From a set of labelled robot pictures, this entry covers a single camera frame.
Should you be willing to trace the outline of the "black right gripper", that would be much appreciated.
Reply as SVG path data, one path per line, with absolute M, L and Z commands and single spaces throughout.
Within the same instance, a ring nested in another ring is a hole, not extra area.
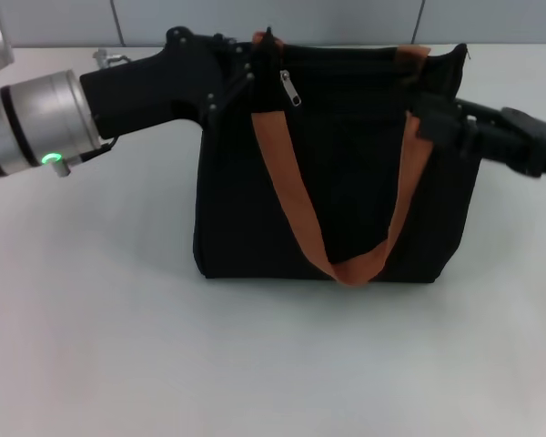
M 546 122 L 518 109 L 493 109 L 466 100 L 418 93 L 410 105 L 417 136 L 452 147 L 460 130 L 463 155 L 502 163 L 530 178 L 546 174 Z

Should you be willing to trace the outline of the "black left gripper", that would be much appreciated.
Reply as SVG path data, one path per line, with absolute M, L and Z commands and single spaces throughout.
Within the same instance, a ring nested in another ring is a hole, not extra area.
M 167 31 L 153 56 L 84 74 L 80 84 L 104 139 L 187 119 L 204 127 L 245 93 L 249 108 L 270 109 L 280 88 L 280 48 L 223 34 Z

